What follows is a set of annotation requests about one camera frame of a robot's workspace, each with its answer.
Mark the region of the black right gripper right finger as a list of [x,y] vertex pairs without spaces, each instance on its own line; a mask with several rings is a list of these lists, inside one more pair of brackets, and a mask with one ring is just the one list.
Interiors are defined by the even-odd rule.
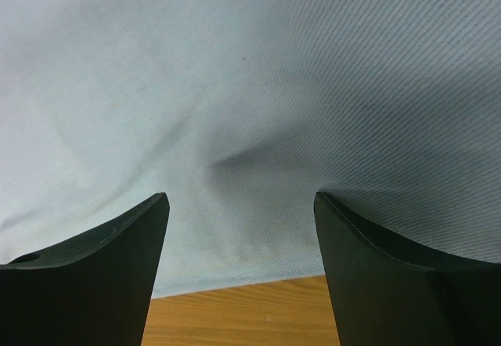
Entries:
[[500,267],[416,243],[327,193],[315,227],[342,345],[497,345]]

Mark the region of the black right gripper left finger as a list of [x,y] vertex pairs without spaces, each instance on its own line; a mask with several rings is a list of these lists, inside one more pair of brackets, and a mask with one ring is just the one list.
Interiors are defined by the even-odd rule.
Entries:
[[168,224],[157,193],[1,267],[3,345],[140,345]]

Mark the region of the light blue trousers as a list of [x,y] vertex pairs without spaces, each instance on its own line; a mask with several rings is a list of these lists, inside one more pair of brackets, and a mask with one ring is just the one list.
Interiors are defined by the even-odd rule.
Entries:
[[1,0],[1,260],[154,193],[157,296],[323,272],[325,191],[500,259],[500,0]]

